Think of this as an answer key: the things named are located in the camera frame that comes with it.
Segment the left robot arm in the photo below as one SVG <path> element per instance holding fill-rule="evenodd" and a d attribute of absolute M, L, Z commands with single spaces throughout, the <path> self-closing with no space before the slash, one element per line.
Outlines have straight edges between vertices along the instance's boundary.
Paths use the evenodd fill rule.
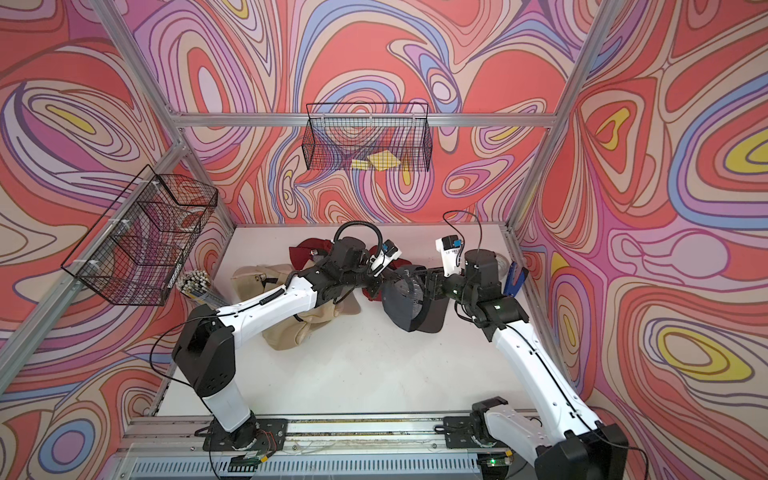
<path fill-rule="evenodd" d="M 252 337 L 289 317 L 334 301 L 356 288 L 372 290 L 401 255 L 387 240 L 372 255 L 353 237 L 333 242 L 329 255 L 288 275 L 285 283 L 249 300 L 213 310 L 202 305 L 190 314 L 172 350 L 172 359 L 213 416 L 211 433 L 231 450 L 252 450 L 259 440 L 278 449 L 247 406 L 235 381 L 236 350 Z"/>

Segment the grey Colorado cap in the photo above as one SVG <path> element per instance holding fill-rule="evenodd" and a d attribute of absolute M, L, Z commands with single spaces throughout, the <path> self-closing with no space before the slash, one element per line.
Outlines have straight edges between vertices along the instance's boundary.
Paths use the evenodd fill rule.
<path fill-rule="evenodd" d="M 397 268 L 396 278 L 384 285 L 382 304 L 390 320 L 406 332 L 439 333 L 444 325 L 449 299 L 424 301 L 419 274 L 421 265 Z"/>

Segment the red Colorado cap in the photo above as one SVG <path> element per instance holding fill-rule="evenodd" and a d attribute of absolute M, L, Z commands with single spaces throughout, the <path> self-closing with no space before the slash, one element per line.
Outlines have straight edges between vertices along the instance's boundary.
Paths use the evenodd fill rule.
<path fill-rule="evenodd" d="M 369 256 L 369 273 L 374 277 L 380 276 L 386 268 L 397 269 L 402 265 L 411 264 L 410 261 L 401 258 L 402 251 L 389 241 L 381 247 L 371 247 Z"/>

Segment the dark red cap front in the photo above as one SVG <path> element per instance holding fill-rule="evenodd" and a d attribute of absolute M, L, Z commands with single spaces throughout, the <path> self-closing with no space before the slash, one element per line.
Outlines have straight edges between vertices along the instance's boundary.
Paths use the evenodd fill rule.
<path fill-rule="evenodd" d="M 294 270 L 303 270 L 310 262 L 317 263 L 327 257 L 333 242 L 327 239 L 308 238 L 289 248 L 290 263 Z"/>

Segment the beige cap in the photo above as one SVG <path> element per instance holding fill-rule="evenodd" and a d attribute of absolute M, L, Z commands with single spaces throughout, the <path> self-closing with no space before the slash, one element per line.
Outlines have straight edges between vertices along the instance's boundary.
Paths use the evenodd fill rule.
<path fill-rule="evenodd" d="M 292 271 L 290 264 L 244 266 L 233 273 L 231 286 L 246 301 L 284 285 Z"/>
<path fill-rule="evenodd" d="M 264 330 L 262 337 L 273 350 L 285 351 L 300 346 L 314 331 L 325 325 L 326 322 L 307 323 L 291 318 Z"/>
<path fill-rule="evenodd" d="M 361 307 L 356 297 L 350 294 L 337 304 L 328 302 L 307 313 L 304 319 L 311 325 L 323 325 L 339 316 L 354 316 L 361 312 Z"/>

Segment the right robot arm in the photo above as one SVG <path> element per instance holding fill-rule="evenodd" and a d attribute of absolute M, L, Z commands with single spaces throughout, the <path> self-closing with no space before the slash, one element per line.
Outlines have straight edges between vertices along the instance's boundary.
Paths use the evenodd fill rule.
<path fill-rule="evenodd" d="M 539 417 L 532 422 L 501 398 L 478 402 L 478 441 L 509 447 L 540 479 L 622 478 L 629 450 L 625 433 L 604 423 L 564 378 L 520 302 L 504 294 L 496 254 L 438 251 L 442 265 L 429 270 L 428 292 L 454 301 L 461 318 L 483 332 L 511 365 Z"/>

